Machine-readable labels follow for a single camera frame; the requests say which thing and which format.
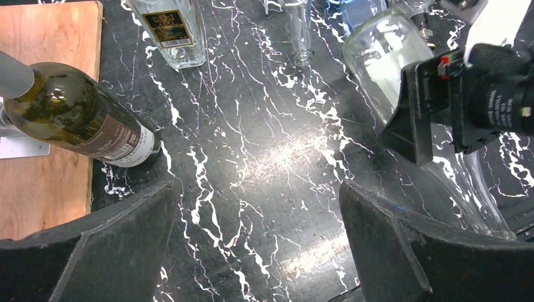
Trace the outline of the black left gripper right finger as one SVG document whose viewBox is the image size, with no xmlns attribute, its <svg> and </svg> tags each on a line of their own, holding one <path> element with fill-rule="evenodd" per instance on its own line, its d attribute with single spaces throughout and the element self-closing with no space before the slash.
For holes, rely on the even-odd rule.
<svg viewBox="0 0 534 302">
<path fill-rule="evenodd" d="M 532 301 L 533 244 L 455 228 L 343 182 L 339 207 L 367 301 Z"/>
</svg>

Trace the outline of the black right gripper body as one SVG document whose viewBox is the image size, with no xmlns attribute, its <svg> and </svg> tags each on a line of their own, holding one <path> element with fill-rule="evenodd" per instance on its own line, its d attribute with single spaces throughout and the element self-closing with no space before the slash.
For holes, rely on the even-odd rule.
<svg viewBox="0 0 534 302">
<path fill-rule="evenodd" d="M 469 114 L 469 72 L 458 48 L 402 68 L 399 102 L 377 140 L 418 167 L 433 159 L 433 124 L 452 130 L 453 151 L 471 154 L 497 140 Z"/>
</svg>

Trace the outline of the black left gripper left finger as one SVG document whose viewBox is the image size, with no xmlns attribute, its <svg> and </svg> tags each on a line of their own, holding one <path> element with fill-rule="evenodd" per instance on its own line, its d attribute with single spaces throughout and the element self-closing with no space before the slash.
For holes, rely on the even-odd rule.
<svg viewBox="0 0 534 302">
<path fill-rule="evenodd" d="M 150 301 L 173 227 L 176 180 L 82 218 L 1 241 L 2 301 Z"/>
</svg>

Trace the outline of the dark bottle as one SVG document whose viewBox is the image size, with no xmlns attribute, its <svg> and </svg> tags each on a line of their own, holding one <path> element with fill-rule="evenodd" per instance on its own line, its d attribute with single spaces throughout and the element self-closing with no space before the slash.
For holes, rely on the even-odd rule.
<svg viewBox="0 0 534 302">
<path fill-rule="evenodd" d="M 1 122 L 35 140 L 117 167 L 157 159 L 159 136 L 85 72 L 1 53 Z"/>
</svg>

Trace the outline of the clear round glass bottle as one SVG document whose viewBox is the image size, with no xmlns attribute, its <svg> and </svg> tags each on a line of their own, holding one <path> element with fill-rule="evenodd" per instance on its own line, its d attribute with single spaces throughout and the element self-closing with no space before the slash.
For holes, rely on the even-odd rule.
<svg viewBox="0 0 534 302">
<path fill-rule="evenodd" d="M 310 10 L 312 1 L 281 1 L 287 30 L 292 44 L 292 56 L 297 66 L 308 66 L 314 55 L 310 39 Z"/>
</svg>

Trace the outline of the clear square bottle black cap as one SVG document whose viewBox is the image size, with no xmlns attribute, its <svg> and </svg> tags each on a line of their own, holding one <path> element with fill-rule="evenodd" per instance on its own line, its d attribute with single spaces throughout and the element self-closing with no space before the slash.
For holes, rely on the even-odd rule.
<svg viewBox="0 0 534 302">
<path fill-rule="evenodd" d="M 206 62 L 204 30 L 192 1 L 127 3 L 174 70 L 198 67 Z"/>
</svg>

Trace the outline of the blue square glass bottle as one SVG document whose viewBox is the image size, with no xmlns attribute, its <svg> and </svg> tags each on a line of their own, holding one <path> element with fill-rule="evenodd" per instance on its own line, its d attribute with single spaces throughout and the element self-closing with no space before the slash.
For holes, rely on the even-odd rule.
<svg viewBox="0 0 534 302">
<path fill-rule="evenodd" d="M 344 25 L 349 31 L 387 9 L 385 0 L 342 0 L 339 4 Z"/>
</svg>

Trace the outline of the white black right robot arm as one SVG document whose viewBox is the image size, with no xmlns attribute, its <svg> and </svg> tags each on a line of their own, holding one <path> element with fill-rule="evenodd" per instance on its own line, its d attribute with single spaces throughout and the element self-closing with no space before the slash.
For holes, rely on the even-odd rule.
<svg viewBox="0 0 534 302">
<path fill-rule="evenodd" d="M 416 166 L 433 159 L 432 124 L 450 127 L 454 151 L 463 154 L 502 132 L 533 135 L 533 59 L 509 45 L 458 48 L 400 75 L 398 106 L 377 138 Z"/>
</svg>

